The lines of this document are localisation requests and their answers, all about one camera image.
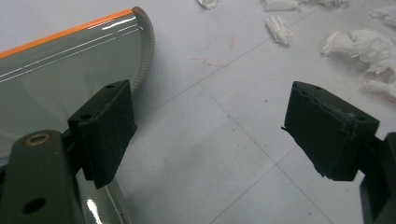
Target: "white table surface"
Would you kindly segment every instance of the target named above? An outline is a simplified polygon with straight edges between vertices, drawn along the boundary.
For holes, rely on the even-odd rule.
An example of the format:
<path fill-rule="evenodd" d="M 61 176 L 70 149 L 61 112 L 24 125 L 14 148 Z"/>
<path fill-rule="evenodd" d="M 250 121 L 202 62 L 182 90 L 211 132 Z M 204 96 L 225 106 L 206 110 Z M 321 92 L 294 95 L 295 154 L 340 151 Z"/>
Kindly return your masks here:
<path fill-rule="evenodd" d="M 221 0 L 213 10 L 196 0 L 4 0 L 0 51 L 142 7 L 154 26 L 155 56 L 134 96 L 138 131 L 117 174 L 135 223 L 361 224 L 363 175 L 322 178 L 280 126 L 297 80 L 379 119 L 379 138 L 396 130 L 396 105 L 361 88 L 370 77 L 365 65 L 320 55 L 337 30 L 396 36 L 368 14 L 395 3 L 265 12 L 262 0 Z M 290 47 L 271 37 L 269 15 L 290 25 Z"/>

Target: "black metal bracket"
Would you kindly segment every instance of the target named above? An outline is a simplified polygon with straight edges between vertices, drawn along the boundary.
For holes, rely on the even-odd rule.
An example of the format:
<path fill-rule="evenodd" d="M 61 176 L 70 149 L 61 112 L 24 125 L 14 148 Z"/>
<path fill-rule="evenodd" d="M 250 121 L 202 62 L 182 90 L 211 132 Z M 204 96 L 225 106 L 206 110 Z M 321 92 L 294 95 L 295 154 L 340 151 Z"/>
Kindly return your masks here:
<path fill-rule="evenodd" d="M 75 174 L 82 167 L 98 189 L 113 180 L 136 130 L 129 81 L 102 88 L 68 123 L 64 133 L 44 130 L 15 143 L 0 223 L 83 222 Z"/>
<path fill-rule="evenodd" d="M 361 202 L 365 223 L 396 222 L 396 133 L 375 137 L 379 121 L 321 87 L 294 82 L 287 131 L 321 175 L 352 181 L 365 173 Z"/>

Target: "orange rim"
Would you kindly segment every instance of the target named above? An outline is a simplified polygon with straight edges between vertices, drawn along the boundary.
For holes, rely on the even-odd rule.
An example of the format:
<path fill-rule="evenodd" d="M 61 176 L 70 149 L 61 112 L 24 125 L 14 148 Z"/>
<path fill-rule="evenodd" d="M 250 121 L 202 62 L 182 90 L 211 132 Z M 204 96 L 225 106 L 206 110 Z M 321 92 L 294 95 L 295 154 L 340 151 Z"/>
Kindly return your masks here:
<path fill-rule="evenodd" d="M 9 49 L 9 50 L 3 51 L 3 52 L 0 53 L 0 59 L 6 58 L 6 57 L 8 57 L 10 55 L 13 55 L 13 54 L 16 54 L 18 52 L 24 51 L 26 49 L 33 48 L 33 47 L 38 46 L 38 45 L 45 44 L 47 42 L 50 42 L 51 40 L 58 39 L 58 38 L 61 38 L 63 36 L 66 36 L 66 35 L 71 35 L 71 34 L 73 34 L 75 32 L 87 29 L 89 27 L 98 25 L 100 23 L 103 23 L 103 22 L 106 22 L 106 21 L 111 21 L 111 20 L 114 20 L 114 19 L 116 19 L 118 17 L 126 16 L 126 15 L 131 14 L 131 13 L 132 13 L 131 9 L 125 9 L 123 11 L 120 11 L 120 12 L 105 16 L 105 17 L 103 17 L 101 19 L 94 20 L 94 21 L 89 21 L 87 23 L 84 23 L 84 24 L 75 26 L 73 28 L 61 31 L 59 33 L 56 33 L 56 34 L 53 34 L 53 35 L 48 35 L 46 37 L 37 39 L 35 41 L 32 41 L 32 42 L 29 42 L 27 44 L 24 44 L 24 45 L 21 45 L 19 47 L 16 47 L 14 49 Z"/>

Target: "curved plastic edge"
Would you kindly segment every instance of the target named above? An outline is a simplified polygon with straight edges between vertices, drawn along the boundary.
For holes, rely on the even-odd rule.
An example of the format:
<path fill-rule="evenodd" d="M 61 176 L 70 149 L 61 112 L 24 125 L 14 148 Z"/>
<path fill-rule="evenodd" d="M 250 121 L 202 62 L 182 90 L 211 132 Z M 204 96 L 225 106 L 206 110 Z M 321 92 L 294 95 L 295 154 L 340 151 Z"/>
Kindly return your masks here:
<path fill-rule="evenodd" d="M 154 55 L 155 39 L 154 30 L 146 12 L 140 7 L 132 8 L 137 23 L 140 25 L 140 35 L 142 41 L 142 60 L 140 61 L 139 74 L 134 83 L 131 83 L 131 92 L 134 94 L 143 82 L 143 78 L 149 70 Z"/>
<path fill-rule="evenodd" d="M 19 52 L 27 50 L 27 49 L 34 48 L 34 47 L 36 47 L 38 45 L 45 44 L 45 43 L 50 42 L 50 41 L 52 41 L 54 39 L 58 39 L 58 38 L 61 38 L 63 36 L 66 36 L 66 35 L 71 35 L 71 34 L 73 34 L 75 32 L 90 28 L 90 27 L 98 25 L 100 23 L 103 23 L 103 22 L 106 22 L 106 21 L 111 21 L 111 20 L 114 20 L 114 19 L 116 19 L 118 17 L 126 16 L 126 15 L 131 14 L 131 13 L 133 13 L 131 9 L 125 9 L 123 11 L 116 12 L 114 14 L 102 17 L 100 19 L 97 19 L 97 20 L 94 20 L 94 21 L 89 21 L 87 23 L 72 27 L 70 29 L 63 30 L 63 31 L 61 31 L 59 33 L 45 36 L 43 38 L 34 40 L 34 41 L 26 43 L 24 45 L 20 45 L 20 46 L 14 48 L 14 49 L 9 49 L 9 50 L 0 52 L 0 59 L 6 58 L 8 56 L 11 56 L 13 54 L 19 53 Z"/>

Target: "white paper scrap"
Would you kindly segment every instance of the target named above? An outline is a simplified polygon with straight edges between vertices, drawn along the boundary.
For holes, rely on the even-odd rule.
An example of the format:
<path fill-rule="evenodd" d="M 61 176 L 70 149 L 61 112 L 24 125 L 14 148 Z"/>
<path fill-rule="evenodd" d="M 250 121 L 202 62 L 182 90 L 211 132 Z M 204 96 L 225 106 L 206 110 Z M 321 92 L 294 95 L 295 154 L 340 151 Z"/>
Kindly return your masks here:
<path fill-rule="evenodd" d="M 396 98 L 396 83 L 388 84 L 384 82 L 370 80 L 366 83 L 365 89 L 373 93 L 386 94 Z"/>
<path fill-rule="evenodd" d="M 270 29 L 271 34 L 277 43 L 280 42 L 284 45 L 289 45 L 291 43 L 291 40 L 293 39 L 293 33 L 288 28 L 288 25 L 280 17 L 270 16 L 267 18 L 265 23 L 267 24 L 268 29 Z"/>
<path fill-rule="evenodd" d="M 199 4 L 207 9 L 213 9 L 218 6 L 218 0 L 197 0 Z"/>
<path fill-rule="evenodd" d="M 396 27 L 396 5 L 377 8 L 370 12 L 373 18 L 385 18 L 384 23 Z"/>
<path fill-rule="evenodd" d="M 282 11 L 293 8 L 300 8 L 300 2 L 295 0 L 266 0 L 265 11 Z"/>
<path fill-rule="evenodd" d="M 329 7 L 332 4 L 336 7 L 340 7 L 344 3 L 350 4 L 350 1 L 351 0 L 318 0 L 319 3 L 323 4 L 326 7 Z"/>
<path fill-rule="evenodd" d="M 396 72 L 396 50 L 390 39 L 371 30 L 355 30 L 350 34 L 335 32 L 326 40 L 323 55 L 343 53 L 370 64 L 367 72 L 380 74 L 388 68 Z"/>
<path fill-rule="evenodd" d="M 374 9 L 370 12 L 370 15 L 374 18 L 380 18 L 385 16 L 391 16 L 393 18 L 396 18 L 396 5 Z"/>

